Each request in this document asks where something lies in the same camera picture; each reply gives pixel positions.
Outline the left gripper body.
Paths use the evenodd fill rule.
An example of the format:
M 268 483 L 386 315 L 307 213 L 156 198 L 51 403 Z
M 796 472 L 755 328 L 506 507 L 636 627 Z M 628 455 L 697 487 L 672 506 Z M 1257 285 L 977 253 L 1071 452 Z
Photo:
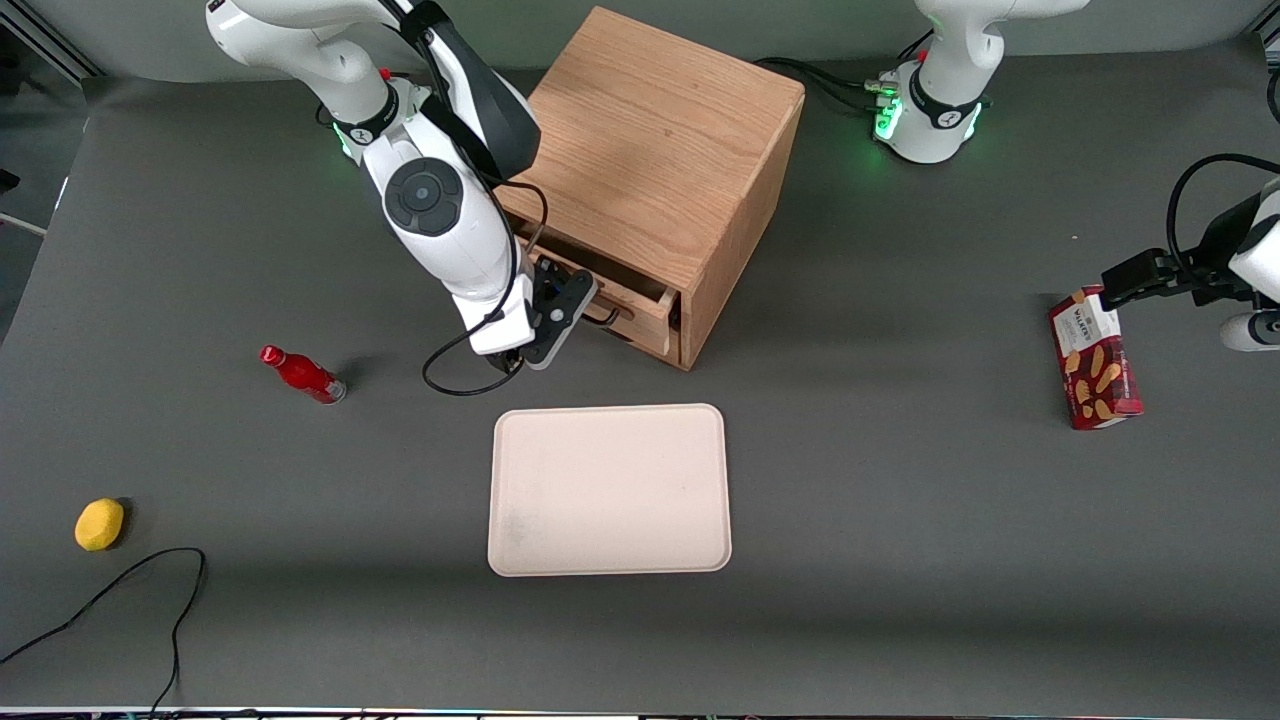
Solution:
M 1176 224 L 1171 225 L 1170 254 L 1175 258 L 1175 295 L 1190 292 L 1194 305 L 1219 300 L 1254 302 L 1256 292 L 1228 265 L 1245 241 L 1258 206 L 1260 196 L 1252 195 L 1222 211 L 1207 224 L 1201 242 L 1193 249 L 1184 249 L 1179 243 Z

